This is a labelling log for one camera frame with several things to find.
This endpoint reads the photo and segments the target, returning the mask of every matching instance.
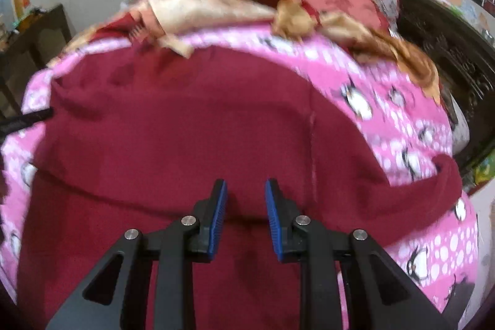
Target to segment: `pink bedsheet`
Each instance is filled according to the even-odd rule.
[[[195,47],[216,44],[258,54],[310,80],[356,123],[391,184],[436,174],[431,158],[452,152],[444,111],[391,62],[360,66],[319,34],[296,44],[273,37],[266,24],[201,30],[183,36],[183,40]],[[127,40],[103,40],[66,56],[53,69],[36,73],[26,88],[23,112],[48,106],[52,77],[68,72],[85,54],[128,45]],[[0,248],[0,280],[14,300],[29,185],[36,171],[30,160],[43,134],[41,122],[9,136],[2,148],[10,192],[1,206],[6,241]],[[475,282],[477,237],[476,215],[463,193],[438,222],[387,247],[387,252],[442,311],[456,284]],[[341,300],[345,301],[340,276],[338,282]],[[344,303],[342,312],[347,322]]]

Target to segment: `maroon cloth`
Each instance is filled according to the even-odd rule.
[[[18,271],[18,304],[38,328],[125,230],[166,227],[216,178],[229,201],[217,258],[194,268],[199,329],[298,327],[298,268],[273,252],[268,178],[328,228],[365,228],[382,245],[461,193],[446,155],[437,176],[390,187],[355,124],[310,83],[229,49],[88,55],[54,80],[50,103]]]

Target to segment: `headboard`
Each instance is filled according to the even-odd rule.
[[[455,156],[461,174],[495,146],[495,49],[435,0],[399,0],[398,31],[436,63],[467,119],[470,140]]]

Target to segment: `blue gripper pad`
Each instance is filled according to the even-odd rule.
[[[282,261],[282,227],[280,226],[280,219],[275,204],[275,196],[271,180],[267,180],[265,184],[265,201],[266,209],[268,211],[268,220],[270,223],[270,232],[272,235],[273,250],[275,251],[278,260]]]
[[[218,192],[215,212],[210,226],[210,237],[208,245],[208,256],[213,260],[220,242],[220,235],[223,228],[223,219],[225,217],[225,206],[227,204],[227,183],[222,180],[221,188]]]

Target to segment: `metal screw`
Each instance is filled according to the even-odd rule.
[[[368,234],[366,233],[365,230],[363,229],[355,229],[355,231],[352,233],[354,238],[356,238],[358,241],[363,241],[366,238],[368,238]]]
[[[128,239],[128,240],[131,240],[131,239],[136,239],[139,235],[139,231],[137,229],[128,229],[127,231],[125,231],[125,238]]]
[[[311,222],[311,218],[308,216],[297,216],[295,222],[299,225],[308,225]]]
[[[192,225],[196,222],[196,217],[194,216],[185,216],[182,217],[181,223],[182,225]]]

